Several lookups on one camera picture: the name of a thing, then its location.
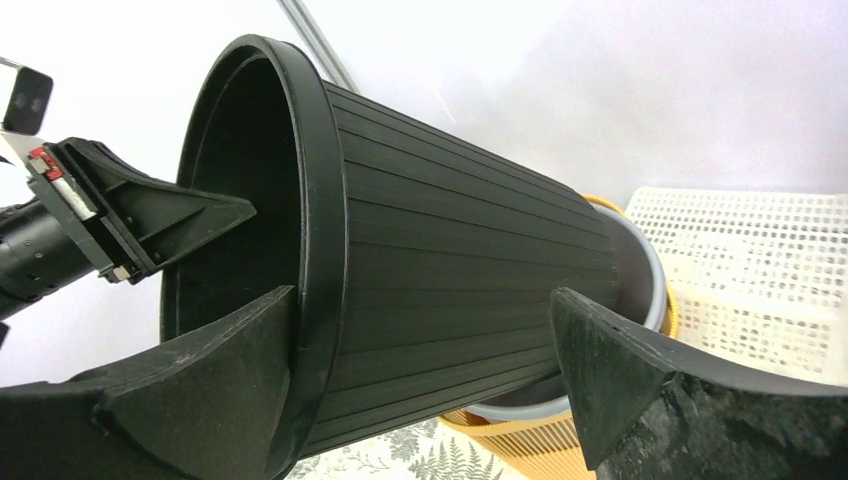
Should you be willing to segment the floral patterned table mat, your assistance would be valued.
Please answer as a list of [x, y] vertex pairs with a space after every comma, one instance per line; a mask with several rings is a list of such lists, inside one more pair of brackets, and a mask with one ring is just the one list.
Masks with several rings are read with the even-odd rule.
[[513, 480], [524, 476], [437, 419], [299, 461], [289, 479]]

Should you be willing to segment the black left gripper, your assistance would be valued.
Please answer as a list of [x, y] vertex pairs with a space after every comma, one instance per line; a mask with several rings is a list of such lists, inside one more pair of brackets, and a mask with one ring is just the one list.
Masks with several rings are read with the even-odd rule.
[[97, 141], [49, 143], [46, 165], [70, 237], [37, 197], [1, 209], [3, 318], [94, 270], [135, 284], [256, 214], [246, 199], [143, 174]]

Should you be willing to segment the grey plastic bucket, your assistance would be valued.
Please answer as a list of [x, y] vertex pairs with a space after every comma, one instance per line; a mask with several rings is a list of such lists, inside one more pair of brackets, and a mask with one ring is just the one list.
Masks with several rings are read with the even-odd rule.
[[[653, 331], [669, 317], [669, 294], [660, 257], [647, 236], [623, 214], [595, 203], [615, 249], [619, 289], [614, 311]], [[566, 413], [570, 402], [559, 376], [465, 408], [490, 423], [541, 420]]]

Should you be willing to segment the black bucket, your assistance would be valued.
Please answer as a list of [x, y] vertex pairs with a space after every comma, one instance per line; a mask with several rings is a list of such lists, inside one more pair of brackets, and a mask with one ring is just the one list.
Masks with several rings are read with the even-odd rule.
[[273, 477], [553, 377], [551, 293], [616, 301], [612, 242], [580, 194], [324, 81], [280, 40], [224, 48], [177, 182], [256, 213], [164, 273], [162, 339], [297, 290]]

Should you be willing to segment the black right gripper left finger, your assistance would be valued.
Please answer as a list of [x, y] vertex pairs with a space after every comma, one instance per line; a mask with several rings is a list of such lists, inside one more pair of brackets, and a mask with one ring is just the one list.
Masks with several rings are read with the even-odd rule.
[[262, 479], [296, 292], [63, 383], [1, 391], [5, 479]]

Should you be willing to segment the white mesh plastic basket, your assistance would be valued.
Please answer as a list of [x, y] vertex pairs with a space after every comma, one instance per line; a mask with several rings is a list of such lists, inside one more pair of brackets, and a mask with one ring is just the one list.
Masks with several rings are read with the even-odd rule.
[[845, 195], [643, 187], [626, 213], [662, 259], [682, 342], [846, 384]]

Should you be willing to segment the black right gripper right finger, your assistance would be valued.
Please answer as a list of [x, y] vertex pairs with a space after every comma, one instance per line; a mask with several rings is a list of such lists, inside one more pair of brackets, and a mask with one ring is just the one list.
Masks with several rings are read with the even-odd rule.
[[550, 297], [563, 383], [600, 479], [843, 479], [847, 391], [745, 367], [567, 289]]

